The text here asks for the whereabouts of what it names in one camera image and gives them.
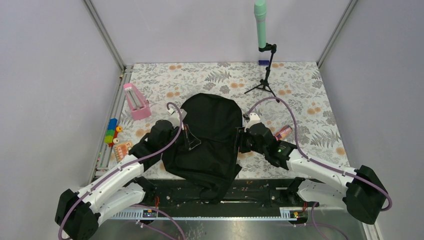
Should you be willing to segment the black student backpack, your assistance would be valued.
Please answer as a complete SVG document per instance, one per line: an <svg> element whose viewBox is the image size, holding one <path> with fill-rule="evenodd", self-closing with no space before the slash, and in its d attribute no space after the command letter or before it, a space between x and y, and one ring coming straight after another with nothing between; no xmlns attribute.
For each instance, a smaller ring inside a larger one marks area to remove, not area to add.
<svg viewBox="0 0 424 240"><path fill-rule="evenodd" d="M184 125L200 143L188 149L181 133L161 160L167 172L203 188L199 200L217 204L241 170L235 150L241 108L232 99L207 93L191 96L181 108L186 112Z"/></svg>

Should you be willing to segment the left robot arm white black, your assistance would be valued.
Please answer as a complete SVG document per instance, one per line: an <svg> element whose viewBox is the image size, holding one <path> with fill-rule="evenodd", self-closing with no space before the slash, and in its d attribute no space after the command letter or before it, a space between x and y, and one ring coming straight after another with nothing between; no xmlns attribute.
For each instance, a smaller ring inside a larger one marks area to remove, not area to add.
<svg viewBox="0 0 424 240"><path fill-rule="evenodd" d="M155 200L155 187L144 172L159 161L184 129L183 121L159 120L123 159L97 180L59 197L55 222L60 240L88 240L106 220L122 210Z"/></svg>

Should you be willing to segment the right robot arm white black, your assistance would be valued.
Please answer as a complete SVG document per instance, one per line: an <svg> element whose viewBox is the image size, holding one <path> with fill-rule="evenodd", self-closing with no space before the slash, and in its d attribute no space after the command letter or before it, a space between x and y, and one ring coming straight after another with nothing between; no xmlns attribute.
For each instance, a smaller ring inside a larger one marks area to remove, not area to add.
<svg viewBox="0 0 424 240"><path fill-rule="evenodd" d="M278 140L261 122L237 131L238 152L256 152L277 168L309 176L295 177L286 188L293 206L317 202L346 210L358 221L373 225L388 199L376 173L362 165L359 169L324 163L303 156L295 144Z"/></svg>

